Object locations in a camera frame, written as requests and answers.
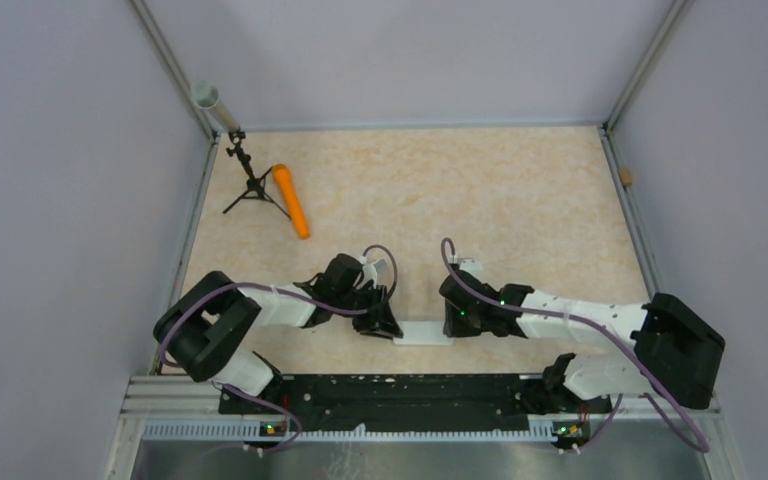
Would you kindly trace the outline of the white remote control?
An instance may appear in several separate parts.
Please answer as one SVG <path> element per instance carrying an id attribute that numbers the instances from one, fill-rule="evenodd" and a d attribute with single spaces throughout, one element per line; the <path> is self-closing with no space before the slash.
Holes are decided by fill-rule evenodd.
<path id="1" fill-rule="evenodd" d="M 454 339 L 444 333 L 443 322 L 406 321 L 399 324 L 401 337 L 392 341 L 400 346 L 450 346 Z"/>

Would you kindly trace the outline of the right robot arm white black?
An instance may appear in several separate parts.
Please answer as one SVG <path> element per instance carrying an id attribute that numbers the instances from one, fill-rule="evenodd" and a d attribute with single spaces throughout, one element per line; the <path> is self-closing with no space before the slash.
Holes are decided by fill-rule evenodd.
<path id="1" fill-rule="evenodd" d="M 693 410 L 710 405 L 726 342 L 674 295 L 657 293 L 642 304 L 600 304 L 521 284 L 495 290 L 460 268 L 439 293 L 448 337 L 491 333 L 596 348 L 594 354 L 563 354 L 544 370 L 547 400 L 560 412 L 619 394 L 670 395 Z"/>

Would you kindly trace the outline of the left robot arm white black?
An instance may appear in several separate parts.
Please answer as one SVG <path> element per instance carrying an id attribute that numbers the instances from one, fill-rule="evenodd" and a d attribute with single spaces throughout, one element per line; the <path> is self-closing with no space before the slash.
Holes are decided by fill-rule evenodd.
<path id="1" fill-rule="evenodd" d="M 257 413 L 279 404 L 276 370 L 241 344 L 253 327 L 312 328 L 334 315 L 351 320 L 361 335 L 400 338 L 389 305 L 393 289 L 378 281 L 379 262 L 366 255 L 337 254 L 310 280 L 283 287 L 233 282 L 211 271 L 156 322 L 153 337 L 163 364 L 183 369 L 195 382 L 242 388 Z"/>

